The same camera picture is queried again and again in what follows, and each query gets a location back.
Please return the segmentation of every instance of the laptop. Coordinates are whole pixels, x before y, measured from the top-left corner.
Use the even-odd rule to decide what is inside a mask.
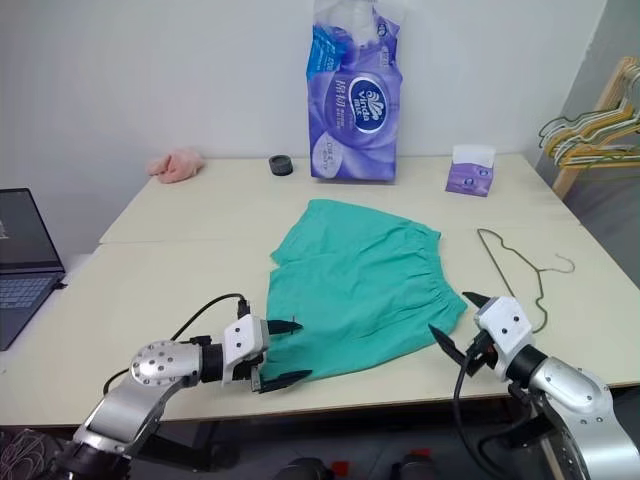
[[[29,189],[0,190],[0,351],[60,287],[64,274]]]

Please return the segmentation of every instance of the tissue box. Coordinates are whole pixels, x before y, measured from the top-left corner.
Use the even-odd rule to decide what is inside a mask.
[[[456,145],[447,180],[447,192],[486,197],[493,181],[496,149],[487,145]]]

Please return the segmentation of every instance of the black tape roll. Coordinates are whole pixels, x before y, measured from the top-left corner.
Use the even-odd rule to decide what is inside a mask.
[[[274,155],[269,159],[271,173],[279,177],[284,177],[293,172],[293,163],[288,155]]]

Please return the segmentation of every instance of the plastic packaging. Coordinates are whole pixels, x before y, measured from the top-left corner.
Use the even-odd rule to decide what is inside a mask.
[[[400,26],[390,17],[399,22],[400,9],[367,0],[316,0],[315,7],[307,65],[311,175],[393,180],[402,75]]]

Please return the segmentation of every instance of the laptop screen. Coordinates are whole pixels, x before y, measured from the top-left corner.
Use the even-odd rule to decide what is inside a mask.
[[[62,268],[28,189],[0,190],[0,271]]]

